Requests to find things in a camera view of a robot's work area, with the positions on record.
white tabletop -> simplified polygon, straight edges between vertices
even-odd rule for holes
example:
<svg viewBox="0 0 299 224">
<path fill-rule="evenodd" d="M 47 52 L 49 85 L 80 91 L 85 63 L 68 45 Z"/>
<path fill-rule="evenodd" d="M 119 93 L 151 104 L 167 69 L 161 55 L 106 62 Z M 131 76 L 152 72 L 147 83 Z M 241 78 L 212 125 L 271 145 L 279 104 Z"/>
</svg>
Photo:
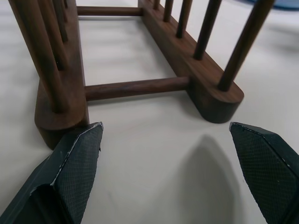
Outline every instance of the white tabletop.
<svg viewBox="0 0 299 224">
<path fill-rule="evenodd" d="M 178 19 L 182 0 L 175 0 Z M 78 0 L 136 7 L 137 0 Z M 208 0 L 194 0 L 198 38 Z M 252 8 L 223 0 L 207 52 L 224 69 Z M 80 22 L 86 85 L 174 77 L 139 18 Z M 0 2 L 0 214 L 50 153 L 34 124 L 38 76 L 8 1 Z M 299 13 L 272 10 L 236 83 L 232 121 L 280 134 L 299 153 Z M 103 121 L 98 170 L 83 224 L 264 224 L 243 178 L 229 123 L 203 120 L 184 91 L 89 105 Z"/>
</svg>

wooden dowel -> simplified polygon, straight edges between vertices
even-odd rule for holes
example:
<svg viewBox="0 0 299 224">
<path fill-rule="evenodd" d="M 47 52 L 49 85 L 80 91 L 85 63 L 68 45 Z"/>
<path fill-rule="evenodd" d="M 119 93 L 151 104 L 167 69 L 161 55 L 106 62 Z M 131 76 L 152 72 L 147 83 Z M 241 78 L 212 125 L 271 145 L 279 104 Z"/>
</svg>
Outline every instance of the wooden dowel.
<svg viewBox="0 0 299 224">
<path fill-rule="evenodd" d="M 258 0 L 254 5 L 218 84 L 219 90 L 229 90 L 274 2 L 275 0 Z"/>
<path fill-rule="evenodd" d="M 165 2 L 165 10 L 164 10 L 164 22 L 169 22 L 171 18 L 173 0 L 166 0 Z"/>
<path fill-rule="evenodd" d="M 93 7 L 77 6 L 78 15 L 142 16 L 138 7 Z"/>
<path fill-rule="evenodd" d="M 192 0 L 183 0 L 181 14 L 178 21 L 177 38 L 183 38 L 191 10 Z"/>
<path fill-rule="evenodd" d="M 135 95 L 186 90 L 189 77 L 163 78 L 85 87 L 86 100 L 99 100 Z"/>
<path fill-rule="evenodd" d="M 68 4 L 67 0 L 64 0 L 64 6 L 65 6 L 65 8 L 69 7 L 69 4 Z"/>
<path fill-rule="evenodd" d="M 66 14 L 64 0 L 60 0 L 60 4 L 62 9 L 62 15 L 64 16 L 64 21 L 67 22 L 67 14 Z"/>
<path fill-rule="evenodd" d="M 159 9 L 160 0 L 154 0 L 154 10 Z"/>
<path fill-rule="evenodd" d="M 56 14 L 56 18 L 57 18 L 57 22 L 58 22 L 58 26 L 59 26 L 59 30 L 60 30 L 62 42 L 66 42 L 66 41 L 68 41 L 68 37 L 67 37 L 66 30 L 65 30 L 64 15 L 62 12 L 60 1 L 61 0 L 53 0 L 53 5 L 54 5 L 54 9 L 55 9 L 55 14 Z"/>
<path fill-rule="evenodd" d="M 200 35 L 197 41 L 197 45 L 194 52 L 194 58 L 201 60 L 204 52 L 206 51 L 207 43 L 216 20 L 216 16 L 219 11 L 221 0 L 210 0 L 206 9 L 206 15 L 202 23 Z"/>
<path fill-rule="evenodd" d="M 47 29 L 52 51 L 57 61 L 57 67 L 59 70 L 67 70 L 69 67 L 68 59 L 60 36 L 53 3 L 51 0 L 39 0 L 39 6 Z"/>
<path fill-rule="evenodd" d="M 53 112 L 69 108 L 37 0 L 9 0 Z"/>
</svg>

wooden base rail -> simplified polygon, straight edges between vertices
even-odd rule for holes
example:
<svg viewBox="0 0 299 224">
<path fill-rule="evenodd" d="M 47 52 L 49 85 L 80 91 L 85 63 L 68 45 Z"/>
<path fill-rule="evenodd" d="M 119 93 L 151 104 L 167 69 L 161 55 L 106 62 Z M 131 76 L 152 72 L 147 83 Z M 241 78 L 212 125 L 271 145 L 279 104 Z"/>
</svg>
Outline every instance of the wooden base rail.
<svg viewBox="0 0 299 224">
<path fill-rule="evenodd" d="M 142 8 L 137 7 L 93 7 L 77 6 L 78 15 L 142 16 Z"/>
<path fill-rule="evenodd" d="M 129 97 L 143 94 L 187 90 L 188 77 L 162 78 L 125 83 L 91 85 L 85 87 L 86 100 Z"/>
<path fill-rule="evenodd" d="M 179 21 L 174 0 L 137 0 L 138 7 L 85 7 L 76 0 L 9 0 L 40 77 L 35 124 L 54 149 L 62 136 L 89 124 L 87 101 L 186 90 L 201 116 L 213 123 L 231 119 L 244 98 L 234 83 L 275 0 L 257 0 L 223 71 L 206 53 L 221 0 L 209 0 L 196 42 L 186 27 L 192 0 L 183 0 Z M 78 15 L 141 16 L 177 75 L 114 84 L 85 86 Z"/>
</svg>

